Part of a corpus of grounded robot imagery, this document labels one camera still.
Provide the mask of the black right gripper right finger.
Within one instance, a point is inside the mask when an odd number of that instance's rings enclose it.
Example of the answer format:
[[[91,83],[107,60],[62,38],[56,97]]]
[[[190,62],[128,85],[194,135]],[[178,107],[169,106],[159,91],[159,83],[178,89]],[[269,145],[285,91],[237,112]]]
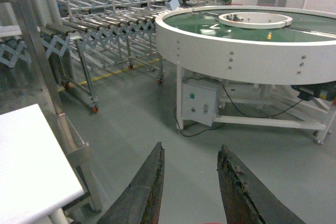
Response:
[[[227,223],[304,223],[226,145],[217,172]]]

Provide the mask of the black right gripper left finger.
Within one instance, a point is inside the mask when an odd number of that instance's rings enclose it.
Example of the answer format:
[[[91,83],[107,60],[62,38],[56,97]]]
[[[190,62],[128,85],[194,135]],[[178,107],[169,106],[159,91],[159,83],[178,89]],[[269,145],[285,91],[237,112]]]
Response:
[[[97,223],[158,223],[165,174],[165,150],[158,142],[127,188]]]

